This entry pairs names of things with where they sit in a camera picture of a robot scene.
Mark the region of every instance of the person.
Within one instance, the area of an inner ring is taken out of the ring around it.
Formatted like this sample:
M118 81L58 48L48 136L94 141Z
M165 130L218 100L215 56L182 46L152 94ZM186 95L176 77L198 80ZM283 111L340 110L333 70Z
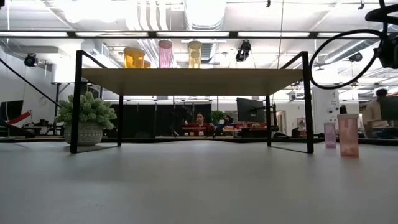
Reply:
M200 131L203 131L205 136L210 136L215 131L214 125L212 123L210 123L210 124L206 123L205 117L201 112L199 112L197 114L196 123L188 123L186 125L186 127L188 127L188 128L195 128L195 127L206 128L206 129L194 129L193 132L195 133L196 136L198 135L198 133Z
M366 109L369 111L371 126L373 128L385 128L389 126L389 123L381 119L380 100L387 97L387 90L383 88L379 89L376 91L376 96L377 99L370 102L366 106Z

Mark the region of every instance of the woman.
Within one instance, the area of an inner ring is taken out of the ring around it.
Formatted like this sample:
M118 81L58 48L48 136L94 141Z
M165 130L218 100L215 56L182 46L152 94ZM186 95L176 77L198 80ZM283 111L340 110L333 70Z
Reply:
M212 123L210 123L210 124L205 123L205 117L203 116L203 114L201 112L199 112L197 114L196 123L189 123L186 125L186 127L187 128L196 128L196 127L200 128L200 129L192 129L192 130L187 131L187 132L194 132L196 136L199 135L200 131L203 131L203 134L205 136L212 135L215 131L214 125Z

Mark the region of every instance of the pink cup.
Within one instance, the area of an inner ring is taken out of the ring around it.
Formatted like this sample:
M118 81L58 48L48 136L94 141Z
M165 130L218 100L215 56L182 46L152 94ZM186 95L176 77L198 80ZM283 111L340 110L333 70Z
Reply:
M340 156L359 157L358 114L339 114Z
M327 149L336 149L336 123L325 122L325 146Z

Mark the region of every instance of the computer monitor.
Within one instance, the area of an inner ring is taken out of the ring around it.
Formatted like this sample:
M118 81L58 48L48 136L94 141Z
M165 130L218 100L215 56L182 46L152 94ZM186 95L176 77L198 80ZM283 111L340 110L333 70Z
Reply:
M10 121L21 115L23 100L2 102L0 106L0 118Z
M384 121L398 120L398 97L384 97L380 99L381 119Z
M264 123L264 104L262 101L237 98L238 121Z

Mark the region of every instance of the ceiling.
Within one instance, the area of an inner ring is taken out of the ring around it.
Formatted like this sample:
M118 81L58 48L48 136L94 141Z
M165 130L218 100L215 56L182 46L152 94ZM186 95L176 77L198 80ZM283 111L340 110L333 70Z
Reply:
M131 15L128 5L129 1L111 1L105 4L106 0L85 0L97 3L99 12L97 18L83 18L77 23L70 22L65 15L65 8L61 7L62 0L13 0L7 2L7 7L0 11L0 30L129 30L126 25L127 16ZM156 22L160 27L162 22L168 30L186 30L184 3L189 4L195 0L164 0L166 5L165 21L160 21L160 11L156 10ZM148 29L151 1L146 2L146 18ZM211 13L207 9L217 7L222 0L202 0L204 4L196 10L203 20L209 19ZM374 22L366 22L364 17L367 12L378 8L378 0L364 0L364 7L359 10L360 0L271 0L270 7L267 1L258 0L226 0L225 13L221 30L236 31L302 31L302 32L343 32L353 29L380 29L381 25ZM398 3L398 0L386 0L386 4ZM89 14L94 10L80 9L81 13ZM113 22L103 22L101 19L105 15L110 15ZM56 46L67 54L73 56L75 50L81 49L83 39L9 39L10 45L24 46ZM123 58L123 48L140 47L137 39L98 39L97 42L104 43L109 47L109 57L121 63ZM316 47L324 43L325 40L289 40L289 39L252 39L251 56L242 63L235 61L236 49L242 40L226 39L217 44L216 53L206 68L278 68L287 63L297 53L308 51L310 56ZM328 45L322 55L336 51L347 43L355 43L358 40L337 40ZM187 44L182 43L182 39L172 39L173 53L175 62L180 67L187 67L188 54ZM339 62L322 67L322 70L314 70L315 80L322 83L338 83L350 79L360 72L372 56L372 47L361 51L363 60L360 62ZM390 78L398 77L398 72L381 68L377 61L362 78L362 83L386 82L391 84L387 88L393 89ZM360 94L367 93L373 95L373 88L379 86L369 85L358 88Z

